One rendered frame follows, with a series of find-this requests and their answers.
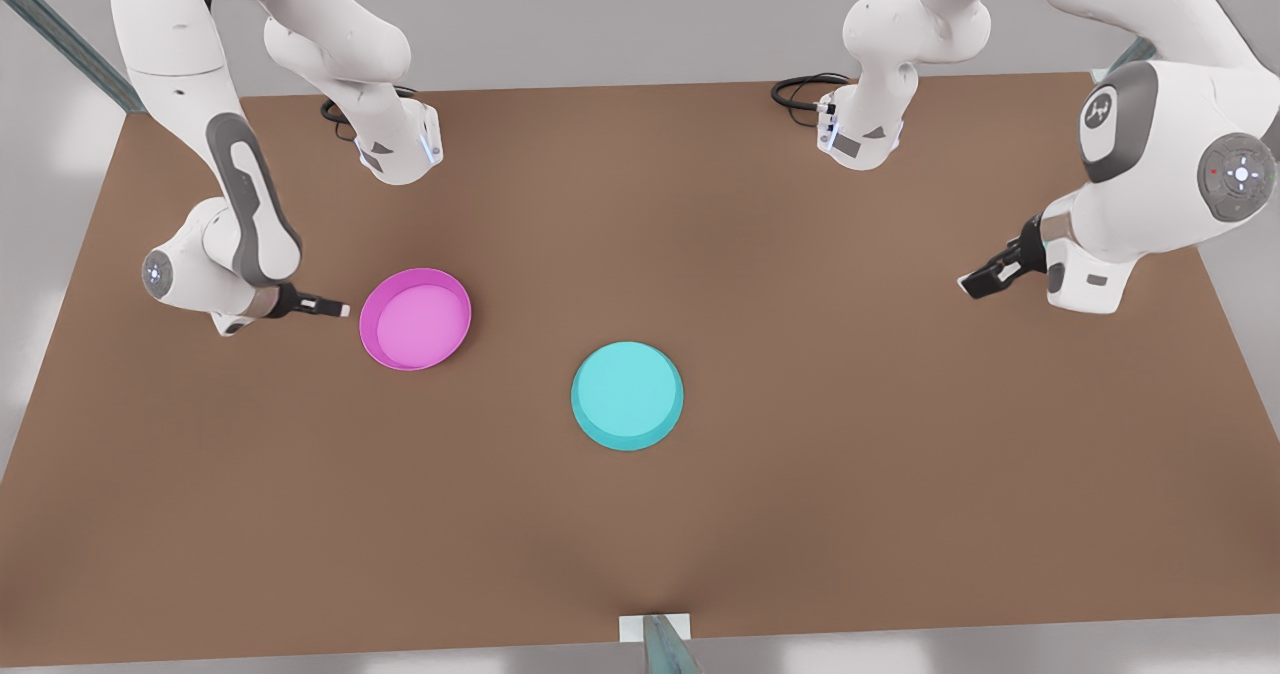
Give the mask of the pink plate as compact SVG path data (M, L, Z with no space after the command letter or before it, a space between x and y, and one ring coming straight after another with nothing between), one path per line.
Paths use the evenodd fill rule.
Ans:
M358 338L371 359L390 370L428 370L462 347L472 322L468 292L439 269L408 269L366 297Z

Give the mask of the blue plate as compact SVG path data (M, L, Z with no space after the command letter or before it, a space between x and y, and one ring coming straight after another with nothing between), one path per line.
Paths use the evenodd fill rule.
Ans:
M673 361L649 343L613 341L579 364L570 402L579 428L591 441L614 451L639 451L676 427L684 379Z

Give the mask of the silver frame post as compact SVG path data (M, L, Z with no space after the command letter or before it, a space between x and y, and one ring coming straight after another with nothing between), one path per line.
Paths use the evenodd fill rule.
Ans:
M704 674L666 615L643 616L645 674Z
M134 87L46 0L0 0L60 52L123 113L146 113Z

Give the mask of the white post foot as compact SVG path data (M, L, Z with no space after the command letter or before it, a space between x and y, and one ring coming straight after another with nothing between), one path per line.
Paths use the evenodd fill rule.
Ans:
M658 614L664 618L675 629L676 634L685 641L692 638L690 615L687 613ZM618 642L643 642L644 622L646 615L627 615L618 618Z

